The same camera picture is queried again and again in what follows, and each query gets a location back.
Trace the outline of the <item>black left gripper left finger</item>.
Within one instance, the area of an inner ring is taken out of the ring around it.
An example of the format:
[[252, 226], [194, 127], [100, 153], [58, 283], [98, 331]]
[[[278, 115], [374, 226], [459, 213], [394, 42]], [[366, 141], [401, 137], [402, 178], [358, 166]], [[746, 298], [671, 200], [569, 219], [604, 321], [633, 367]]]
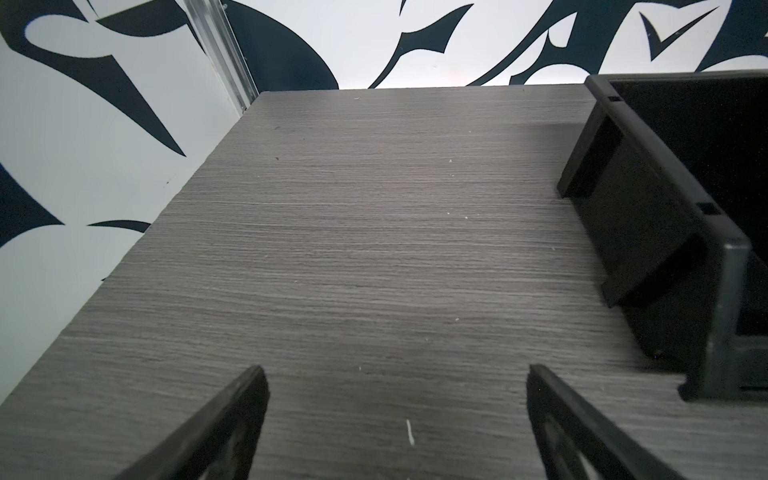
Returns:
[[262, 367], [245, 369], [118, 479], [247, 479], [270, 398]]

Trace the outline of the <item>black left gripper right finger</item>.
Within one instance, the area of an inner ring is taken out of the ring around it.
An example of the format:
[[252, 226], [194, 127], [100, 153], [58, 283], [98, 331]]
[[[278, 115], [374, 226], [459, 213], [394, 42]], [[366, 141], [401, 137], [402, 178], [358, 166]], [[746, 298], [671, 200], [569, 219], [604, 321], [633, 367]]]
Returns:
[[680, 479], [543, 364], [526, 380], [529, 420], [549, 479]]

